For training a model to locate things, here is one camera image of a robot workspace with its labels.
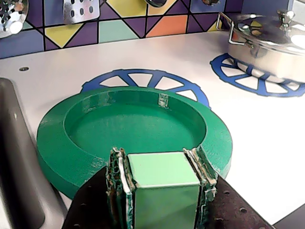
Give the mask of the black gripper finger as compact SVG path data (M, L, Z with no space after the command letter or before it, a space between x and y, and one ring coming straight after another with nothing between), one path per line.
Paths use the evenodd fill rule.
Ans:
M218 177L216 194L203 208L204 229L272 229L237 191Z
M111 229L106 195L106 167L103 167L75 194L62 229Z

